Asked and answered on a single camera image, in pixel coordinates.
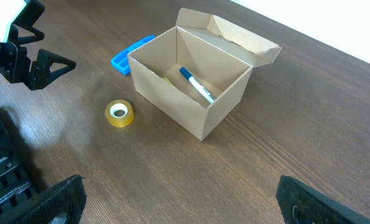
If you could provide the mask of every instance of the tape roll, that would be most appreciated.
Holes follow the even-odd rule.
[[[134,120],[132,106],[125,100],[114,100],[104,111],[109,123],[114,127],[125,127]]]

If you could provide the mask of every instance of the blue plastic tray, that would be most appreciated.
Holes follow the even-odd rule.
[[[133,50],[137,49],[138,47],[148,43],[154,39],[154,35],[150,35],[148,37],[143,38],[142,40],[132,44],[127,49],[123,50],[122,52],[118,53],[113,59],[111,59],[111,65],[119,70],[123,75],[128,75],[131,71],[129,69],[129,62],[128,62],[128,54]]]

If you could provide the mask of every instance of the white wall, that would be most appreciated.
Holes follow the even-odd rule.
[[[370,63],[370,0],[232,0]]]

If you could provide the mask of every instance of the wood grain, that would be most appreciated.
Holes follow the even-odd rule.
[[[0,108],[46,186],[85,177],[82,223],[283,223],[275,199],[282,174],[370,218],[369,64],[230,1],[42,2],[35,26],[45,40],[27,46],[30,58],[43,48],[77,68],[42,91],[0,75]],[[254,69],[240,104],[203,142],[110,65],[133,42],[173,27],[181,7],[283,46],[272,65]],[[135,111],[121,129],[104,117],[117,99]]]

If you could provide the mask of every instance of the whiteboard marker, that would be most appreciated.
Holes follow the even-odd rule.
[[[206,100],[208,100],[208,102],[214,102],[215,97],[202,84],[195,80],[195,77],[193,77],[186,68],[181,68],[179,71],[196,88],[196,90],[201,93]]]

